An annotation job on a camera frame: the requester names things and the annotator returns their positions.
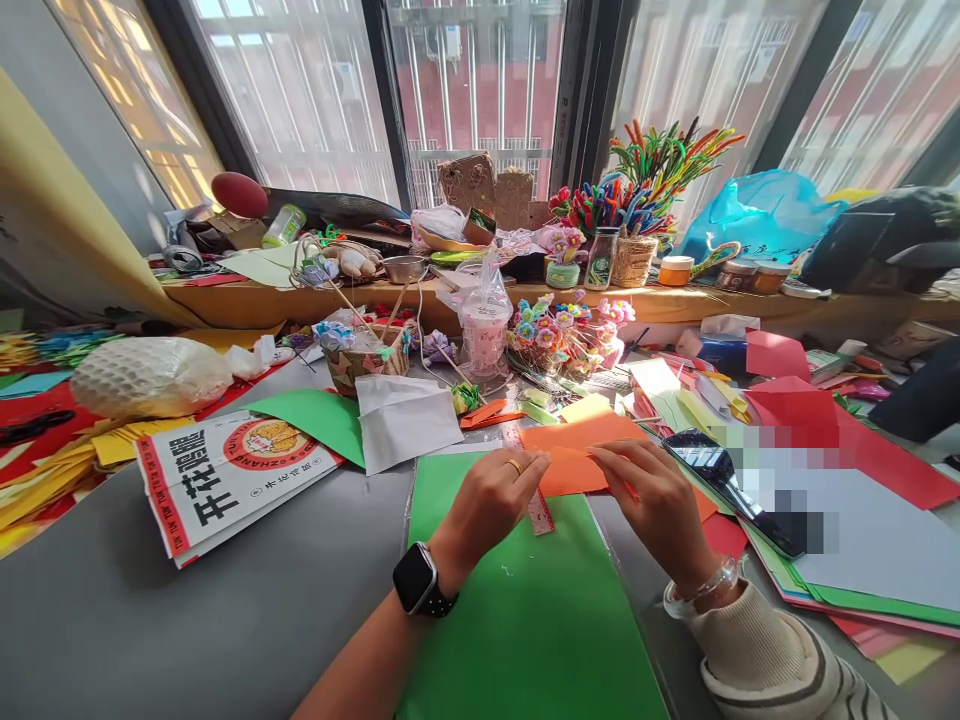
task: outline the clear bracelet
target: clear bracelet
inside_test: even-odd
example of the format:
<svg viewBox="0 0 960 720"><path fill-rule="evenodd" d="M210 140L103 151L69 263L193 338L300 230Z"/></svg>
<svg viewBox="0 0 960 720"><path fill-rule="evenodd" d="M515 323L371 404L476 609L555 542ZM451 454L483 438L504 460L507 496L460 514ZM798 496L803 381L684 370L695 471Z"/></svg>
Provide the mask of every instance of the clear bracelet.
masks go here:
<svg viewBox="0 0 960 720"><path fill-rule="evenodd" d="M667 615L676 620L686 620L696 616L695 604L698 600L709 597L717 590L731 588L740 581L740 564L729 555L720 558L720 567L709 580L694 592L692 597L680 597L677 584L671 580L663 590L663 608Z"/></svg>

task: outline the smartphone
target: smartphone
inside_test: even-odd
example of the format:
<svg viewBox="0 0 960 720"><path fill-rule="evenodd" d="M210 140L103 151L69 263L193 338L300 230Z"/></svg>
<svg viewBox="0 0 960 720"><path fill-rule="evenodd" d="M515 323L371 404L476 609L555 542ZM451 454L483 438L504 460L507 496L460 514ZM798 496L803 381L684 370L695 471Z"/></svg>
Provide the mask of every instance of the smartphone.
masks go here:
<svg viewBox="0 0 960 720"><path fill-rule="evenodd" d="M684 430L661 441L677 460L696 473L737 515L757 529L786 558L807 551L809 519L804 512L767 512L737 481L730 453L699 430Z"/></svg>

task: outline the watch strap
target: watch strap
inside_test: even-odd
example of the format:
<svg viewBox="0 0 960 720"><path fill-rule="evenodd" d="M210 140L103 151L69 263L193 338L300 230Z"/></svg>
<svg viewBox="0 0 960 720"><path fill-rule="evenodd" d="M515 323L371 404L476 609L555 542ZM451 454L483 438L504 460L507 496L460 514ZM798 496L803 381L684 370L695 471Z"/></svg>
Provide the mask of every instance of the watch strap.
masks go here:
<svg viewBox="0 0 960 720"><path fill-rule="evenodd" d="M433 584L433 587L430 588L426 597L424 597L420 607L417 608L417 615L426 615L427 617L434 618L446 617L447 614L453 610L453 606L457 604L458 597L460 597L459 594L448 598L440 592L440 581L438 579L437 582Z"/></svg>

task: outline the ruler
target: ruler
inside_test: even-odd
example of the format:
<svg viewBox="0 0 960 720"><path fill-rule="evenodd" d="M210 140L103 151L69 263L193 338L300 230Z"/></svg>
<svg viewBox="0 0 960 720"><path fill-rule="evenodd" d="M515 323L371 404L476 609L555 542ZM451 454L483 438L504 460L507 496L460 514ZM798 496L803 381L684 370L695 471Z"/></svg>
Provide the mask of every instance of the ruler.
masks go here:
<svg viewBox="0 0 960 720"><path fill-rule="evenodd" d="M511 448L523 448L523 440L520 439L520 424L516 420L504 423L502 432L504 445ZM553 518L550 516L550 510L547 508L547 501L544 500L540 488L537 488L537 492L530 498L530 504L527 505L527 514L533 524L534 535L546 535L556 530L553 525Z"/></svg>

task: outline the blue plastic bag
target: blue plastic bag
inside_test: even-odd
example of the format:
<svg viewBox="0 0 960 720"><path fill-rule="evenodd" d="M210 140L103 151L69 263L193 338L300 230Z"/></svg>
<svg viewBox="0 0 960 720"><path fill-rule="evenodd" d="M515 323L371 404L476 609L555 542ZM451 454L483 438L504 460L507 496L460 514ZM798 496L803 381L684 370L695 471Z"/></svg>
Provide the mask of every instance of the blue plastic bag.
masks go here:
<svg viewBox="0 0 960 720"><path fill-rule="evenodd" d="M826 203L807 177L767 170L731 178L690 225L675 255L703 260L711 244L736 241L743 256L792 263L812 247L849 203Z"/></svg>

